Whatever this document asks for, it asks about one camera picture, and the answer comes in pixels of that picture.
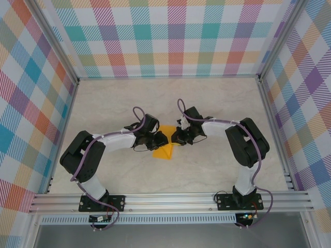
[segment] purple cable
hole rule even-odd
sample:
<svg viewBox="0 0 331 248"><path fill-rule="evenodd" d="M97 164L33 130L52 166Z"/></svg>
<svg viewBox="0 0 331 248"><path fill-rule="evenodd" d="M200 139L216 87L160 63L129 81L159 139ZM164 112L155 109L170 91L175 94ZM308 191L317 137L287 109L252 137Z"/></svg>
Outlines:
<svg viewBox="0 0 331 248"><path fill-rule="evenodd" d="M141 125L140 125L139 127L135 128L135 129L131 130L131 131L106 133L106 134L101 135L101 136L99 136L99 137L96 137L94 140L92 140L92 141L89 143L89 145L87 146L87 148L86 148L86 150L85 150L85 153L84 153L84 155L83 155L83 157L82 157L82 160L81 160L79 166L77 167L76 172L74 173L74 175L73 175L72 178L70 179L71 182L72 182L72 181L77 182L78 187L79 187L79 188L80 188L80 189L86 194L86 196L87 196L88 198L90 198L91 200L93 200L94 202L96 202L96 203L98 203L98 204L102 204L102 205L107 206L107 207L109 207L109 208L111 208L111 209L114 209L114 210L117 212L117 217L116 217L116 219L115 219L112 223L110 223L109 225L107 225L105 228L99 228L99 229L98 229L98 228L96 228L96 227L94 226L94 223L93 223L93 224L92 224L92 227L93 227L95 230L102 231L102 230L106 230L106 229L110 228L111 226L113 226L113 225L115 224L115 222L116 222L116 221L118 220L118 218L119 218L119 210L118 210L117 208L115 208L114 206L109 205L109 204L107 204L107 203L103 203L103 202L101 202L101 201L99 201L99 200L93 198L91 195L89 195L89 194L86 192L86 190L84 190L84 188L81 186L81 184L77 181L76 176L79 174L79 171L81 170L81 168L82 168L82 166L83 166L83 164L84 164L84 161L85 161L85 158L86 158L86 155L87 155L89 149L91 148L91 146L92 146L97 140L99 140L99 139L101 139L101 138L103 138L103 137L107 137L107 136L110 136L110 135L114 135L114 134L133 133L133 132L135 132L135 131L138 131L139 129L141 129L141 128L144 126L144 124L145 124L145 120L146 120L145 112L144 112L143 109L140 108L140 107L137 107L137 106L133 107L132 111L133 111L134 115L136 116L136 118L137 118L139 121L141 121L141 120L139 119L138 115L136 114L135 109L139 109L139 110L142 112L142 114L143 114L143 121L142 121Z"/></svg>
<svg viewBox="0 0 331 248"><path fill-rule="evenodd" d="M179 111L182 113L182 115L184 115L187 119L189 119L189 120L193 120L193 121L221 122L221 123L226 123L226 124L235 124L235 125L239 126L241 129L243 129L243 130L245 131L245 133L248 135L248 137L251 139L251 141L252 141L252 143L253 143L253 146L254 146L254 148L255 148L256 151L257 151L258 158L259 158L258 169L257 169L257 171L254 173L254 175L253 175L253 177L252 177L252 184L253 184L258 190L261 190L261 191L267 192L267 193L270 195L270 198L271 198L270 206L269 206L267 212L265 213L265 215L264 215L264 216L263 216L258 222L256 222L256 223L254 223L254 224L251 225L251 227L252 227L252 226L256 226L256 225L259 224L259 223L260 223L260 222L261 222L261 221L262 221L262 220L263 220L263 219L269 214L269 212L271 211L271 208L273 207L273 204L274 204L274 196L273 196L273 194L272 194L269 190L262 189L262 188L256 186L255 183L254 183L255 177L257 176L257 174L259 173L259 171L260 171L260 169L261 169L261 165L262 165L262 157L261 157L261 153L260 153L259 147L258 147L256 141L254 140L253 136L250 134L250 132L248 132L248 130L247 130L243 125L241 125L240 123L235 122L235 121L218 120L218 119L194 119L194 118L191 118L191 117L189 117L188 115L186 115L186 114L184 113L184 111L181 109L181 107L180 107L180 105L179 105L180 102L182 102L182 105L183 105L183 107L184 107L184 111L186 110L186 108L185 108L185 103L184 103L184 101L183 101L181 98L179 98L179 99L177 100L177 106L178 106L178 109L179 109Z"/></svg>

